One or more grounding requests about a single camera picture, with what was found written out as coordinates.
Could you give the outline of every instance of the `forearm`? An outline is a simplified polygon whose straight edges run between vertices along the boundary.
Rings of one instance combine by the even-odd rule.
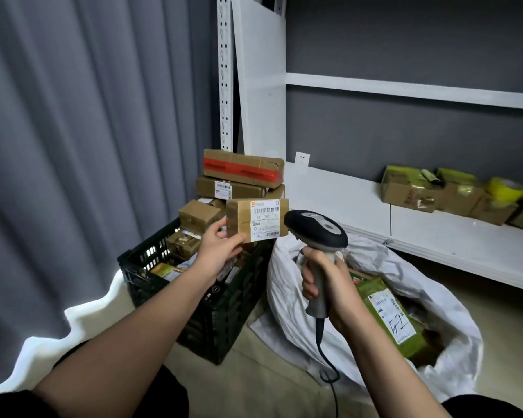
[[[70,355],[35,388],[60,416],[131,416],[208,289],[194,267]]]
[[[344,334],[381,418],[449,417],[361,299]]]

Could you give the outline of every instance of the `yellow tape roll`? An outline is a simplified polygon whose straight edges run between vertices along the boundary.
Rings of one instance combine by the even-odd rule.
[[[515,202],[523,196],[523,185],[501,177],[491,178],[485,189],[499,201]]]

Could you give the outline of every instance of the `gray wall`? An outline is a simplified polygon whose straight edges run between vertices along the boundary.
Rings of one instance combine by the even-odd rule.
[[[289,0],[288,72],[523,92],[523,0]],[[289,86],[287,160],[523,183],[523,110]]]

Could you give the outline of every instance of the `floor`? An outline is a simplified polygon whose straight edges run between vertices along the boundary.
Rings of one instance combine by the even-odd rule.
[[[523,290],[403,254],[467,307],[485,342],[479,393],[523,409]],[[267,308],[262,299],[253,322]],[[333,417],[331,390],[266,347],[245,325],[223,364],[176,345],[166,365],[188,389],[191,417]],[[377,417],[371,406],[339,400],[340,416]]]

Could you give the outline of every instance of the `plastic bag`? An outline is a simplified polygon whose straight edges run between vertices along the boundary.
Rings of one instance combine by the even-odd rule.
[[[347,262],[365,273],[380,275],[397,295],[420,302],[428,312],[431,327],[440,333],[446,348],[439,355],[435,366],[427,365],[417,370],[435,397],[443,402],[458,394],[475,393],[483,343],[479,328],[467,309],[446,287],[428,279],[386,246],[353,233],[348,232],[348,236],[349,246],[344,252]],[[277,239],[269,262],[268,300],[273,316],[286,339],[307,354],[312,361],[317,361],[320,368],[325,368],[316,347],[316,322],[305,313],[308,301],[302,296],[302,276],[294,262],[303,246],[305,244],[292,234]],[[349,389],[349,395],[358,401],[371,403],[349,346],[328,321],[325,325],[322,350],[341,372],[342,379],[346,377],[350,380],[342,382],[342,386]],[[283,351],[287,344],[282,340],[268,343],[269,338],[263,334],[264,327],[266,333],[275,333],[275,329],[269,329],[269,325],[264,326],[263,322],[254,324],[252,329],[262,340],[285,357]],[[289,358],[285,359],[294,363],[290,358],[290,352],[287,356]],[[313,366],[303,365],[307,363],[314,364],[304,357],[297,365],[300,364],[314,375]]]

